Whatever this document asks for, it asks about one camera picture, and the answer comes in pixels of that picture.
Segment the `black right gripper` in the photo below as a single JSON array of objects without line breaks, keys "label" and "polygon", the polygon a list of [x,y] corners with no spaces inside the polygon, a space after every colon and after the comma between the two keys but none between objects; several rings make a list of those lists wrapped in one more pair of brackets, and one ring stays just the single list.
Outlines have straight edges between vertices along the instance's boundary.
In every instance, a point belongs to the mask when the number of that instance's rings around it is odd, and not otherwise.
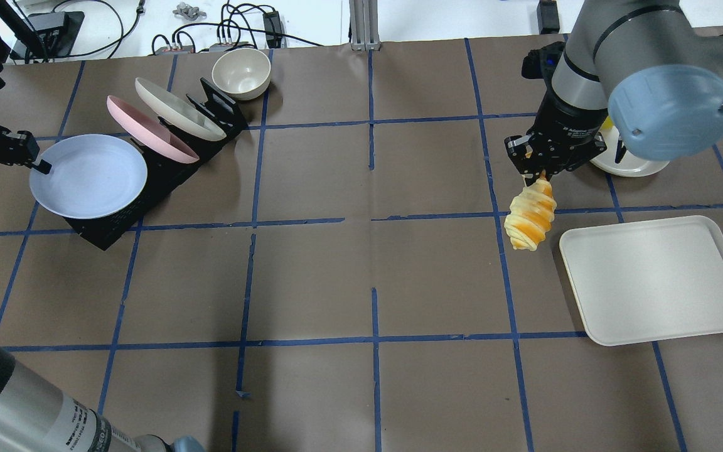
[{"label": "black right gripper", "polygon": [[593,141],[607,116],[606,109],[582,109],[547,91],[526,134],[504,139],[507,157],[525,186],[542,173],[572,171],[595,157]]}]

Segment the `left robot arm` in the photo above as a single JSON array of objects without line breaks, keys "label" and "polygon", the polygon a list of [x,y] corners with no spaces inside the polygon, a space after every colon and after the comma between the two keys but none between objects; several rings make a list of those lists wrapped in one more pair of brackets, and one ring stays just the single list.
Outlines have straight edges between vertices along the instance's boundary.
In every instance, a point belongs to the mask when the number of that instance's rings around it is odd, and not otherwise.
[{"label": "left robot arm", "polygon": [[[38,159],[31,132],[0,126],[0,163],[30,169],[41,182],[63,166]],[[0,451],[201,451],[191,436],[165,443],[155,435],[136,438],[120,430],[40,377],[0,347]]]}]

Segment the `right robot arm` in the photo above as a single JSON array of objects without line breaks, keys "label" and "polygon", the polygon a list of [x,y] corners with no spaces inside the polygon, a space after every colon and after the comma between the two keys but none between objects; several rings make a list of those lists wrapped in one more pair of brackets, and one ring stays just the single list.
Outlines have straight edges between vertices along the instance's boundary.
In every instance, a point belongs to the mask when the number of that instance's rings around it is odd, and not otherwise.
[{"label": "right robot arm", "polygon": [[648,161],[723,140],[723,34],[698,35],[677,1],[585,1],[568,40],[529,51],[522,77],[546,86],[531,128],[504,140],[526,186],[605,152],[605,119]]}]

